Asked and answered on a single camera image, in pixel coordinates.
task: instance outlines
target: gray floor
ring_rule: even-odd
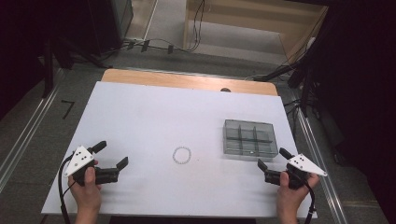
[[[189,54],[179,51],[168,55],[166,51],[159,49],[149,49],[145,53],[140,53],[136,48],[117,52],[105,63],[112,64],[116,68],[202,73],[230,78],[267,74],[279,64],[221,57],[219,56],[221,49],[217,50],[219,51],[217,56],[210,55],[210,52]],[[75,64],[73,70],[63,70],[59,73],[59,77],[63,77],[59,89],[53,94],[53,101],[48,111],[42,117],[34,134],[28,139],[29,144],[26,145],[12,176],[0,193],[0,223],[40,223],[43,218],[40,214],[41,208],[50,190],[50,184],[78,126],[93,85],[101,79],[104,71],[89,63],[79,63]],[[291,91],[285,84],[287,78],[284,76],[273,80],[285,103],[292,99]],[[39,83],[0,121],[2,163],[40,104],[42,91],[43,83]],[[63,117],[69,104],[62,103],[62,100],[76,102],[65,119]],[[364,175],[354,167],[342,167],[336,164],[332,159],[331,147],[323,127],[314,116],[309,117],[309,122],[348,222],[388,223],[367,186]],[[305,155],[311,156],[299,122],[297,122],[296,145]],[[318,219],[313,220],[312,223],[334,223],[325,191],[318,186],[315,192]],[[109,217],[99,218],[99,223],[108,223],[108,221]],[[45,219],[45,223],[62,222],[60,216],[49,216]],[[276,218],[257,219],[257,223],[277,223],[277,220]]]

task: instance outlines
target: white table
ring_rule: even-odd
[[[65,157],[103,140],[107,147],[94,155],[101,168],[129,157],[119,182],[103,185],[101,214],[275,217],[277,186],[264,182],[257,158],[223,155],[226,119],[273,123],[277,146],[297,154],[278,96],[97,82]],[[177,147],[191,150],[188,163],[175,163]],[[286,160],[278,155],[267,164],[284,170]],[[55,181],[43,214],[61,214],[57,188]],[[65,203],[77,212],[70,193]],[[307,197],[298,217],[309,204]]]

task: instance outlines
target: hand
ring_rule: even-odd
[[[72,195],[75,198],[78,206],[78,214],[76,223],[95,223],[97,215],[100,210],[102,203],[102,197],[100,194],[100,185],[95,185],[95,170],[93,167],[89,167],[85,171],[85,186],[82,187],[79,184],[72,186]],[[69,176],[68,185],[71,186],[74,183],[73,176]]]
[[[307,182],[312,189],[319,182],[319,177],[315,174],[309,175]],[[286,172],[280,173],[280,187],[276,198],[276,211],[280,223],[297,223],[297,210],[308,192],[309,189],[306,186],[297,190],[289,189],[289,175]]]

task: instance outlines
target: small black object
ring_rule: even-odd
[[[290,160],[291,158],[294,157],[283,147],[279,150],[279,153],[287,160]],[[279,171],[268,170],[268,167],[260,159],[258,160],[257,165],[265,173],[265,182],[274,185],[280,185]],[[305,181],[308,177],[308,173],[305,171],[301,171],[290,164],[287,164],[286,167],[287,167],[287,173],[289,175],[289,188],[299,189],[300,187],[302,187],[304,185],[303,181]]]
[[[174,46],[173,45],[169,45],[168,46],[168,54],[173,53],[173,50],[174,50]]]
[[[220,91],[227,91],[227,92],[231,92],[231,91],[230,91],[230,89],[228,89],[228,88],[223,88],[223,89],[221,89]]]
[[[148,50],[148,48],[149,48],[149,40],[146,40],[140,52],[145,52]]]
[[[134,44],[135,44],[134,41],[129,42],[127,50],[133,49],[134,48]]]

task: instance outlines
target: electrical wire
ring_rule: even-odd
[[[71,156],[67,157],[63,162],[61,167],[59,168],[58,171],[58,190],[59,190],[59,198],[61,200],[61,211],[62,211],[62,215],[64,217],[64,222],[65,224],[70,224],[70,218],[69,215],[67,214],[67,208],[66,205],[64,203],[64,193],[62,190],[62,171],[64,170],[64,166],[66,165],[66,163],[68,161],[71,161],[73,158],[74,152],[72,153]]]
[[[199,47],[199,45],[201,44],[201,28],[202,28],[202,20],[203,20],[203,17],[204,17],[204,9],[205,9],[205,0],[203,0],[201,2],[201,4],[198,6],[198,8],[197,8],[197,10],[195,12],[194,26],[192,28],[192,36],[191,36],[191,39],[193,39],[193,37],[195,36],[195,43],[194,43],[194,45],[192,47],[191,47],[191,44],[190,44],[188,49],[183,49],[183,48],[181,48],[181,47],[179,47],[179,46],[177,46],[177,45],[175,45],[175,44],[173,44],[173,43],[171,43],[171,42],[169,42],[169,41],[167,41],[165,39],[162,39],[162,38],[152,38],[152,39],[143,40],[143,41],[134,43],[134,46],[144,46],[143,44],[145,42],[147,42],[147,41],[163,41],[163,42],[173,46],[175,49],[183,51],[183,52],[193,52],[193,51],[195,51]],[[198,28],[198,31],[197,31],[196,22],[197,22],[197,17],[198,17],[198,14],[199,14],[200,10],[201,10],[201,17],[199,19],[200,22],[199,22],[199,28]],[[159,47],[153,47],[153,46],[148,46],[148,48],[152,48],[152,49],[166,49],[166,48],[159,48]]]
[[[64,191],[64,195],[66,194],[66,192],[67,191],[69,191],[72,187],[73,187],[73,185],[75,185],[77,182],[75,181],[75,182],[73,182],[73,184],[71,184],[70,186],[69,186],[69,188],[67,188],[65,191]]]

